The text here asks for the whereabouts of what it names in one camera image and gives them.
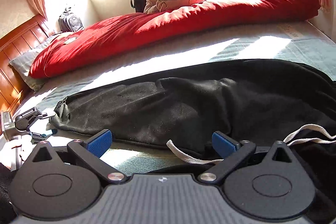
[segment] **black sleeve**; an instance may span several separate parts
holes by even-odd
[[[0,224],[8,224],[14,220],[16,213],[9,203],[8,189],[16,172],[10,172],[0,164]]]

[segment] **person's hand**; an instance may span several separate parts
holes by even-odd
[[[13,157],[15,157],[15,153],[12,149],[19,146],[21,146],[20,156],[23,162],[27,160],[29,154],[34,148],[32,145],[32,137],[30,135],[23,135],[21,140],[12,140],[5,143],[0,151],[0,163],[9,170],[11,169],[12,160],[15,160],[13,159]]]

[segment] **headboard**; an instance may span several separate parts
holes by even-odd
[[[9,61],[55,33],[47,24],[41,15],[36,15],[0,39],[0,110],[9,110],[14,114],[24,97],[31,92]]]

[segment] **bed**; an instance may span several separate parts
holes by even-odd
[[[41,43],[52,33],[47,22],[35,16],[0,40],[1,77],[4,79],[1,80],[2,110],[9,109],[16,116],[36,106],[40,111],[52,114],[59,100],[82,90],[156,71],[232,59],[283,59],[305,63],[336,80],[336,44],[307,21],[283,22],[222,27],[165,39],[52,78],[33,94],[8,66],[8,61]],[[42,133],[50,126],[48,121],[41,120],[31,127],[31,131]],[[51,137],[53,145],[64,145],[69,139],[78,137],[61,130],[58,136],[68,139]],[[116,143],[112,148],[102,158],[126,174],[147,172],[181,162],[169,151]]]

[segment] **backpack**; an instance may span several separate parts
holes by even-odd
[[[84,30],[81,19],[70,12],[71,7],[65,8],[58,18],[58,25],[62,32],[77,32]]]

